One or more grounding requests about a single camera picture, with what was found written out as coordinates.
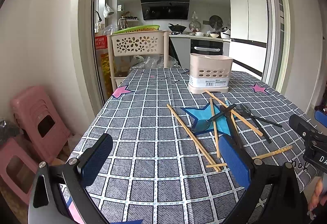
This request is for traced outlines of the person's right hand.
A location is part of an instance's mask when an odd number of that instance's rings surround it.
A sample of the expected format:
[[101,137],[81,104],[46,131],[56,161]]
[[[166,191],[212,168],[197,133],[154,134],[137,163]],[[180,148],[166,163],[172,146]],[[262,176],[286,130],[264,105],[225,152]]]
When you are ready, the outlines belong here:
[[323,189],[323,181],[322,179],[319,179],[317,181],[317,184],[315,185],[315,190],[308,204],[309,211],[313,211],[318,206],[318,204],[324,206],[324,204],[326,203],[327,198],[326,195],[323,195]]

